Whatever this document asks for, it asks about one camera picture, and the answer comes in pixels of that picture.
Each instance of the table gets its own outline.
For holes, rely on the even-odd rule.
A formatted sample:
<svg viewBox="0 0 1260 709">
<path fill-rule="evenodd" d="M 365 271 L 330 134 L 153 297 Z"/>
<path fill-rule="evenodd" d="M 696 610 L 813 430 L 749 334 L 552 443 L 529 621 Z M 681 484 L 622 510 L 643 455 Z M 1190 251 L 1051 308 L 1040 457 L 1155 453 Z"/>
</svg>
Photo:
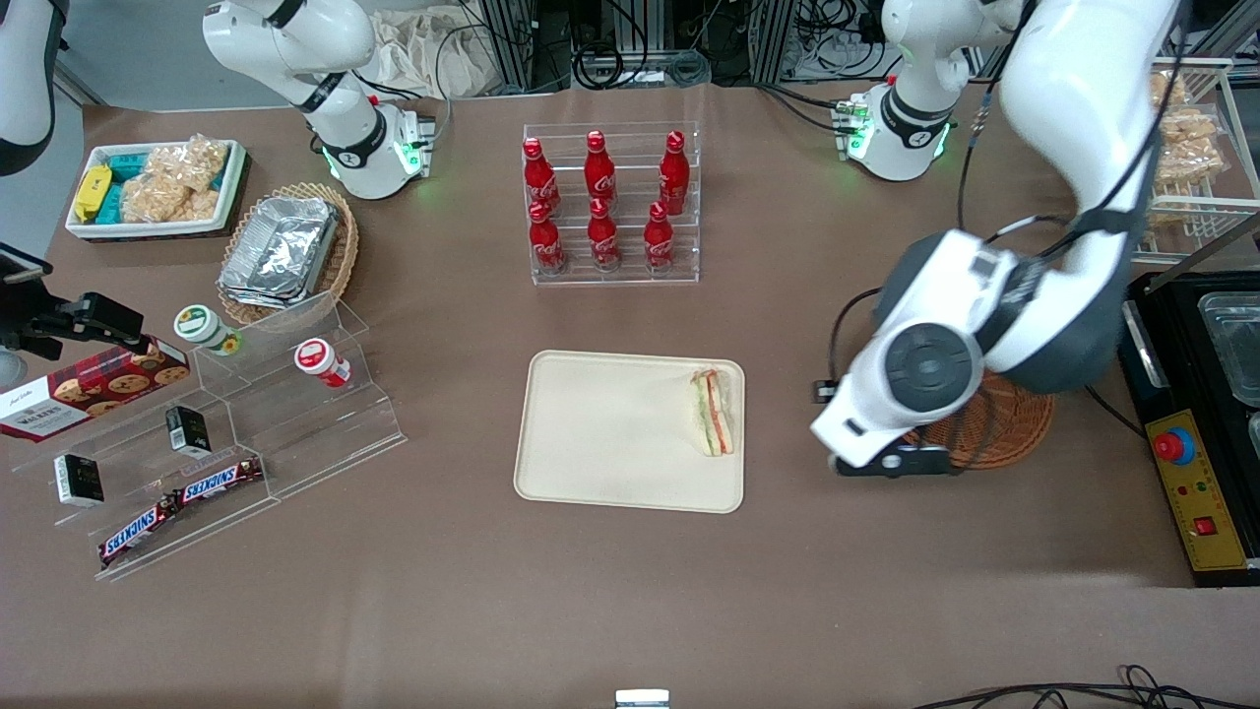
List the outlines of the table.
<svg viewBox="0 0 1260 709">
<path fill-rule="evenodd" d="M 978 98 L 964 97 L 964 123 Z M 663 117 L 702 121 L 702 281 L 536 288 L 522 123 Z M 294 110 L 89 108 L 84 121 L 88 146 L 194 131 L 242 141 L 255 157 L 247 203 L 329 181 Z M 1084 394 L 1061 397 L 1045 443 L 1003 471 L 828 472 L 808 427 L 830 321 L 907 243 L 953 224 L 965 132 L 927 175 L 888 184 L 838 162 L 824 131 L 752 89 L 459 102 L 431 179 L 353 201 L 363 251 L 346 300 L 373 327 L 373 377 L 410 443 L 116 584 L 92 582 L 82 538 L 50 530 L 48 501 L 6 481 L 0 704 L 600 706 L 615 689 L 664 686 L 684 708 L 900 706 L 1111 681 L 1121 662 L 1254 703 L 1260 592 L 1182 588 L 1143 443 Z M 969 179 L 976 232 L 1071 209 L 997 115 Z M 1048 243 L 1041 228 L 1009 244 Z M 101 290 L 166 336 L 180 306 L 215 302 L 222 248 L 59 232 L 49 285 Z M 845 325 L 845 358 L 868 334 Z M 544 348 L 740 363 L 742 508 L 517 497 L 525 373 Z M 67 346 L 67 359 L 89 349 Z M 1115 373 L 1101 392 L 1124 403 Z"/>
</svg>

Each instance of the walkers cookie box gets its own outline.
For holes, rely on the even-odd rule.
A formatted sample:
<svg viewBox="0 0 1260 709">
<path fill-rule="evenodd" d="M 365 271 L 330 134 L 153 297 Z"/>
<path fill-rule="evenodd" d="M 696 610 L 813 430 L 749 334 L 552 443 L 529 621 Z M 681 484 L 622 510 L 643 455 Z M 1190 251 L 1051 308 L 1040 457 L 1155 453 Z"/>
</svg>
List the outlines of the walkers cookie box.
<svg viewBox="0 0 1260 709">
<path fill-rule="evenodd" d="M 0 433 L 44 441 L 189 375 L 183 351 L 145 336 L 144 354 L 111 346 L 0 395 Z"/>
</svg>

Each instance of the cookie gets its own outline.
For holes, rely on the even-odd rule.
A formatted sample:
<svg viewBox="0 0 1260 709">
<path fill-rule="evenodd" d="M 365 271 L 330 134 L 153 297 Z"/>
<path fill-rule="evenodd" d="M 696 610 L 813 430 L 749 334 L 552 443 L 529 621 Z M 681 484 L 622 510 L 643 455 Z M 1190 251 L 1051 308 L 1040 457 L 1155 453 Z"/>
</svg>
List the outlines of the cookie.
<svg viewBox="0 0 1260 709">
<path fill-rule="evenodd" d="M 176 383 L 188 377 L 188 368 L 170 368 L 154 375 L 154 382 L 161 387 Z"/>
<path fill-rule="evenodd" d="M 118 407 L 122 407 L 122 404 L 117 402 L 98 402 L 87 408 L 87 416 L 93 418 L 100 417 L 101 414 L 117 409 Z"/>
<path fill-rule="evenodd" d="M 73 379 L 57 385 L 57 390 L 53 392 L 53 399 L 66 402 L 67 404 L 82 404 L 92 398 L 79 389 L 78 380 Z"/>
<path fill-rule="evenodd" d="M 149 378 L 144 375 L 122 375 L 110 383 L 110 392 L 115 394 L 136 394 L 149 389 Z"/>
</svg>

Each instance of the jar lid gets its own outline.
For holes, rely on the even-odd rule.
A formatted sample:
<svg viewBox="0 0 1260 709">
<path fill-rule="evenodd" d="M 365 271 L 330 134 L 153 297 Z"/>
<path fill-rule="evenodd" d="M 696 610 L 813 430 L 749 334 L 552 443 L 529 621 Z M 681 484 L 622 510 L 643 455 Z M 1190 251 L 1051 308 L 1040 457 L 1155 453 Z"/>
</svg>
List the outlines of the jar lid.
<svg viewBox="0 0 1260 709">
<path fill-rule="evenodd" d="M 219 329 L 219 316 L 205 305 L 189 305 L 175 315 L 175 334 L 189 341 L 204 341 Z"/>
<path fill-rule="evenodd" d="M 307 375 L 321 375 L 333 366 L 333 345 L 312 336 L 294 350 L 294 364 Z"/>
</svg>

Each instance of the red bottle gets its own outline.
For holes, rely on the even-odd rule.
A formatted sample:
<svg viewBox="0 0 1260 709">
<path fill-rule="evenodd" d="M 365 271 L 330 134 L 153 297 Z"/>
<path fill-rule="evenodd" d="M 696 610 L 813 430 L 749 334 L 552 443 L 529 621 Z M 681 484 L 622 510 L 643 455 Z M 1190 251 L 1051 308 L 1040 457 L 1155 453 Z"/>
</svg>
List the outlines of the red bottle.
<svg viewBox="0 0 1260 709">
<path fill-rule="evenodd" d="M 556 170 L 543 156 L 543 144 L 537 137 L 527 137 L 523 150 L 525 151 L 525 186 L 529 189 L 529 200 L 542 200 L 554 212 L 559 208 L 559 188 L 556 186 Z"/>
<path fill-rule="evenodd" d="M 609 212 L 615 212 L 617 169 L 605 150 L 604 133 L 597 130 L 586 133 L 586 165 L 582 166 L 582 171 L 586 174 L 586 191 L 590 193 L 591 199 L 604 199 Z"/>
<path fill-rule="evenodd" d="M 643 227 L 644 254 L 648 272 L 653 275 L 664 273 L 674 266 L 674 227 L 669 225 L 665 213 L 664 203 L 653 201 L 648 225 Z"/>
<path fill-rule="evenodd" d="M 543 200 L 529 205 L 529 244 L 534 248 L 534 261 L 546 276 L 564 272 L 564 248 L 559 244 L 559 229 L 551 220 L 551 209 Z"/>
<path fill-rule="evenodd" d="M 586 235 L 591 238 L 591 257 L 597 271 L 610 273 L 621 266 L 617 224 L 609 218 L 609 203 L 604 199 L 591 199 L 591 222 L 586 224 Z"/>
<path fill-rule="evenodd" d="M 682 214 L 687 204 L 687 185 L 692 165 L 683 155 L 683 131 L 672 130 L 665 136 L 665 156 L 660 159 L 660 200 L 670 214 Z"/>
</svg>

